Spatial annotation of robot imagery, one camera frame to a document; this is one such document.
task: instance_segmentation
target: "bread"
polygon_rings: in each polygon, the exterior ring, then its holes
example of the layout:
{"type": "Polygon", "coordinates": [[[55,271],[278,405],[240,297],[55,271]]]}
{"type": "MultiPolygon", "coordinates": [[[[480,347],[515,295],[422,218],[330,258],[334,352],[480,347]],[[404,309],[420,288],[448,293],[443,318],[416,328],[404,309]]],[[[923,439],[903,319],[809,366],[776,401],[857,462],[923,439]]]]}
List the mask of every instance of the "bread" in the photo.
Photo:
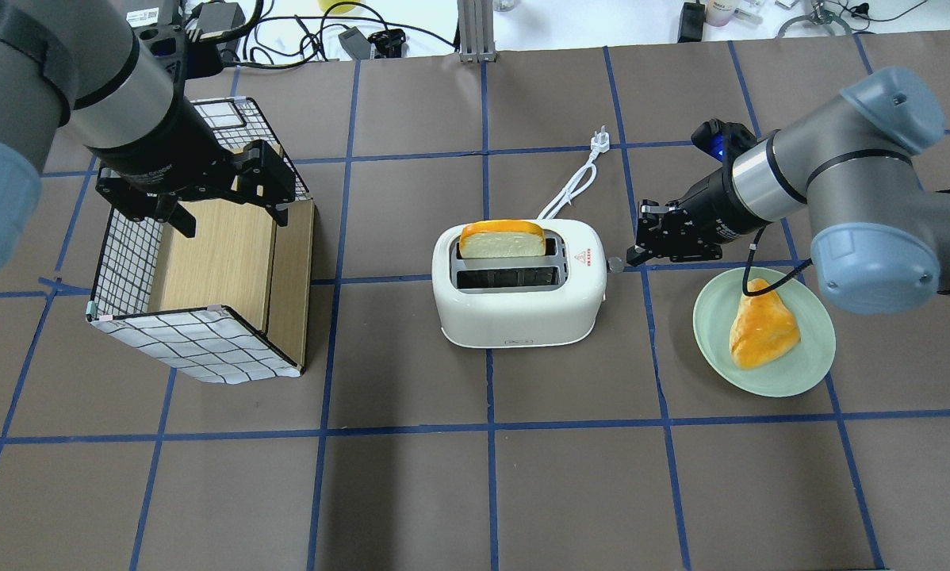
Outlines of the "bread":
{"type": "MultiPolygon", "coordinates": [[[[768,286],[764,279],[751,279],[751,292],[768,286]]],[[[766,365],[789,353],[799,343],[799,326],[795,315],[782,303],[777,292],[762,296],[742,296],[736,320],[729,333],[732,360],[740,369],[766,365]]]]}
{"type": "Polygon", "coordinates": [[[542,227],[526,220],[483,220],[461,230],[462,258],[544,256],[542,227]]]}

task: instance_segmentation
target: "toaster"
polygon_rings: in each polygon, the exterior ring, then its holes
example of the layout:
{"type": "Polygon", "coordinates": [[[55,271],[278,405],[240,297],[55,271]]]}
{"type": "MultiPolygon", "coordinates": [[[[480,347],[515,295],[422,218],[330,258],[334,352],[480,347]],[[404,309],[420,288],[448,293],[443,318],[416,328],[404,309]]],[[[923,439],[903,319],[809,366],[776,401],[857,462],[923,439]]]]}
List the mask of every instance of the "toaster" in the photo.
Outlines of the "toaster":
{"type": "Polygon", "coordinates": [[[440,328],[461,347],[548,347],[576,343],[595,327],[605,299],[602,241],[578,220],[529,220],[545,234],[544,256],[461,257],[464,224],[432,252],[440,328]]]}

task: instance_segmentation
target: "plastic bottle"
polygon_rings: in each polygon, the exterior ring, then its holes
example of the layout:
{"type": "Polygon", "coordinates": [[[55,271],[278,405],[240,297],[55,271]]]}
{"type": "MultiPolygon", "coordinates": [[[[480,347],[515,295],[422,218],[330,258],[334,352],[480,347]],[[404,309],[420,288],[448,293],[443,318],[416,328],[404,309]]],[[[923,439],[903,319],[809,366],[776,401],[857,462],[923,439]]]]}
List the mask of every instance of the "plastic bottle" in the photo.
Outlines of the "plastic bottle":
{"type": "Polygon", "coordinates": [[[731,21],[736,12],[736,6],[739,6],[739,0],[707,0],[704,21],[721,28],[731,21]]]}

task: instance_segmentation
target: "white cable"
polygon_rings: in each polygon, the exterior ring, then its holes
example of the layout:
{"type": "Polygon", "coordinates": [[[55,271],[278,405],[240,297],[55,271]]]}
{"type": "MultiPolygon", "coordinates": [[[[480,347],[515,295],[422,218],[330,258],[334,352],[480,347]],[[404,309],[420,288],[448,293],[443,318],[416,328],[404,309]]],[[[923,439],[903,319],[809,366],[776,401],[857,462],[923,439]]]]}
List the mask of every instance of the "white cable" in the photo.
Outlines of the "white cable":
{"type": "Polygon", "coordinates": [[[606,133],[605,125],[602,125],[602,130],[595,133],[595,136],[592,137],[591,148],[592,152],[591,155],[588,155],[588,161],[584,163],[583,167],[577,169],[576,173],[573,173],[570,180],[566,181],[566,184],[563,185],[563,190],[559,191],[559,194],[549,201],[549,204],[542,209],[539,216],[535,218],[536,220],[550,220],[550,218],[555,218],[556,214],[559,214],[559,211],[563,209],[563,206],[570,205],[577,195],[588,190],[588,187],[595,181],[595,176],[598,174],[595,159],[598,159],[598,155],[602,155],[603,152],[609,151],[609,133],[606,133]],[[588,174],[588,181],[580,185],[580,187],[577,187],[577,184],[580,184],[580,181],[583,180],[584,174],[588,174]]]}

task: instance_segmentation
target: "green plate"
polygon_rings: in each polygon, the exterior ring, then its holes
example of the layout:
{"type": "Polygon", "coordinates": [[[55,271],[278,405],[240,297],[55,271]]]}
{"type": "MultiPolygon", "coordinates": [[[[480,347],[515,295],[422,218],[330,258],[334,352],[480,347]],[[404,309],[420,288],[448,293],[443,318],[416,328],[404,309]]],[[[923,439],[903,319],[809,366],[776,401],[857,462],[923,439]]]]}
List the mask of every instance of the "green plate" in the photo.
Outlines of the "green plate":
{"type": "MultiPolygon", "coordinates": [[[[784,274],[754,267],[750,279],[773,283],[784,274]]],[[[743,268],[729,270],[711,279],[693,304],[693,336],[700,353],[729,383],[762,397],[793,397],[815,387],[834,361],[834,326],[824,305],[813,292],[791,279],[776,289],[782,302],[795,315],[800,343],[767,365],[743,370],[729,351],[729,331],[743,296],[743,268]]]]}

